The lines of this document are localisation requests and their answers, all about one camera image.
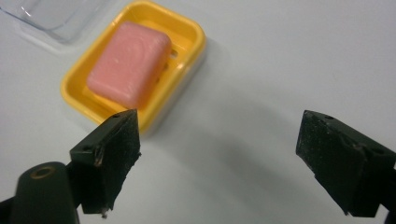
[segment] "soap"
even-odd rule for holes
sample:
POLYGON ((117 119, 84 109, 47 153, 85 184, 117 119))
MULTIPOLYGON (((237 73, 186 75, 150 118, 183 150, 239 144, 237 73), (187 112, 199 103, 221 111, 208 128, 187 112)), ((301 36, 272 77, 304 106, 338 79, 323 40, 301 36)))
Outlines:
POLYGON ((87 87, 129 109, 140 108, 163 71, 171 47, 165 33, 125 21, 89 73, 87 87))

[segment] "yellow soap dish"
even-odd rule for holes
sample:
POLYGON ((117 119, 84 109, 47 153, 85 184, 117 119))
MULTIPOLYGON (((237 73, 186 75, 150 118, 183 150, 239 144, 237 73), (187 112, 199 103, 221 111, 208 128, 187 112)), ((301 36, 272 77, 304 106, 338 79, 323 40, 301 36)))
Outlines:
POLYGON ((125 107, 91 92, 86 79, 118 26, 132 21, 166 33, 172 40, 172 55, 163 70, 148 102, 138 108, 139 131, 145 133, 159 117, 178 86, 198 64, 205 49, 205 33, 195 21, 150 1, 136 1, 125 7, 103 33, 93 42, 62 81, 63 98, 80 113, 102 123, 125 107))

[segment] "bar of soap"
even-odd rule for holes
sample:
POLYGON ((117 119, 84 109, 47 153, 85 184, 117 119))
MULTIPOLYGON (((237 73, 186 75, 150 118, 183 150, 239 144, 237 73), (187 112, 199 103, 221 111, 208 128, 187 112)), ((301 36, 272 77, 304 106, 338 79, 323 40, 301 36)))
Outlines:
POLYGON ((143 106, 165 67, 171 45, 162 32, 124 22, 89 74, 88 88, 130 109, 143 106))

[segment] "white table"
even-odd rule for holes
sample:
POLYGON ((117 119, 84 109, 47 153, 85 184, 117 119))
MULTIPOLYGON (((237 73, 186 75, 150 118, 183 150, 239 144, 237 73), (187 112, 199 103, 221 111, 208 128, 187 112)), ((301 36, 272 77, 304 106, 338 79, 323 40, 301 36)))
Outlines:
MULTIPOLYGON (((128 1, 108 6, 77 48, 54 53, 0 13, 0 200, 25 170, 70 161, 96 125, 63 100, 64 74, 128 1)), ((158 0, 201 24, 206 58, 157 132, 142 139, 106 221, 382 223, 346 217, 295 155, 305 109, 396 149, 394 1, 158 0)))

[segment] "yellow plastic container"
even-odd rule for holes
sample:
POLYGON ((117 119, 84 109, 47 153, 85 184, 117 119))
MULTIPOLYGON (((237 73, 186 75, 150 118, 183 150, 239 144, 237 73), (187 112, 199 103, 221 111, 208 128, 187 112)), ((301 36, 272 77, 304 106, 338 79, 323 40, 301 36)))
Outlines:
POLYGON ((113 33, 124 21, 132 21, 166 33, 172 40, 172 55, 144 108, 138 108, 139 131, 146 132, 164 110, 177 86, 198 63, 205 49, 205 33, 196 22, 149 1, 129 4, 65 75, 63 98, 80 113, 102 123, 125 107, 91 92, 86 79, 113 33))

